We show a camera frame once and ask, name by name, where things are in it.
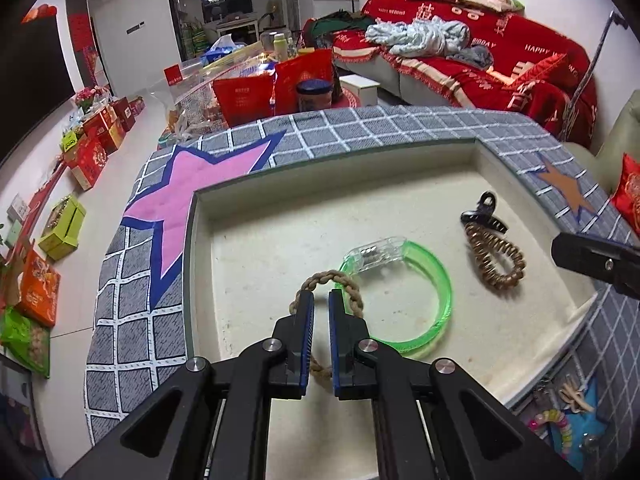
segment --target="glowing green wristband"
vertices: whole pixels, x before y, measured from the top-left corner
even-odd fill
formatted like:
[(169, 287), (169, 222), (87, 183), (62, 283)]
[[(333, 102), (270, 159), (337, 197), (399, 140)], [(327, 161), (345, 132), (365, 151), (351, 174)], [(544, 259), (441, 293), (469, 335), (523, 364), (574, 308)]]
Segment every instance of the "glowing green wristband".
[[(451, 281), (439, 259), (415, 242), (402, 237), (392, 237), (350, 251), (344, 257), (340, 270), (353, 276), (364, 270), (398, 260), (404, 261), (410, 268), (430, 280), (438, 293), (438, 315), (427, 332), (421, 336), (397, 342), (372, 336), (395, 348), (401, 354), (406, 354), (433, 342), (443, 332), (451, 316)], [(348, 298), (345, 298), (345, 304), (349, 304)]]

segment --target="pink star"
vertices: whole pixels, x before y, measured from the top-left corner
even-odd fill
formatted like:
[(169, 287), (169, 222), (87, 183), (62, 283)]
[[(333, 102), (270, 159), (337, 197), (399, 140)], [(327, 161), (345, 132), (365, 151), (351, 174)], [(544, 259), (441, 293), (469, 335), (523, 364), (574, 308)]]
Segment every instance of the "pink star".
[(212, 164), (188, 150), (181, 150), (164, 171), (170, 171), (167, 184), (140, 197), (124, 213), (124, 218), (162, 222), (160, 277), (180, 258), (184, 250), (187, 218), (193, 193), (207, 186), (249, 173), (269, 149), (271, 142)]

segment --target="green armchair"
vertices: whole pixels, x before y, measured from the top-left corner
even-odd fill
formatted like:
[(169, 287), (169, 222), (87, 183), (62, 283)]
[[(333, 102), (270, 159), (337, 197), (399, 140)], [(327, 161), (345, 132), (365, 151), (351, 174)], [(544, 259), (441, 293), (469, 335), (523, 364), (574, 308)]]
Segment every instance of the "green armchair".
[(574, 142), (563, 145), (607, 193), (613, 194), (622, 173), (623, 153), (640, 160), (640, 90), (631, 94), (597, 155)]

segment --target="floor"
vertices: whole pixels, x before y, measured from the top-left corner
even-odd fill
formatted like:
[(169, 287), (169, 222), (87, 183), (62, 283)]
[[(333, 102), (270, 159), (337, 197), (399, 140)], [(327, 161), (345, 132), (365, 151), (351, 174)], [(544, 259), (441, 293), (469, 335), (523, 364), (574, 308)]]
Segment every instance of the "floor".
[[(145, 97), (145, 103), (145, 110), (120, 149), (109, 157), (95, 187), (79, 195), (87, 215), (78, 250), (55, 265), (62, 280), (58, 320), (51, 337), (51, 377), (34, 378), (34, 396), (40, 431), (56, 476), (62, 476), (90, 448), (84, 416), (84, 366), (93, 332), (100, 267), (133, 181), (166, 126), (164, 106), (150, 96)], [(55, 192), (45, 211), (54, 200)], [(38, 226), (34, 232), (40, 232)]]

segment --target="blue lid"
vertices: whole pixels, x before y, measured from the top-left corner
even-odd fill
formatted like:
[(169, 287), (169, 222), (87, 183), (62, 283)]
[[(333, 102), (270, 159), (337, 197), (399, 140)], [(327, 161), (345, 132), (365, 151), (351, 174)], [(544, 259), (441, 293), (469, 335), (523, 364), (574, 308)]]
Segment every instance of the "blue lid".
[(332, 91), (334, 84), (324, 79), (307, 79), (297, 84), (296, 90), (303, 95), (320, 95)]

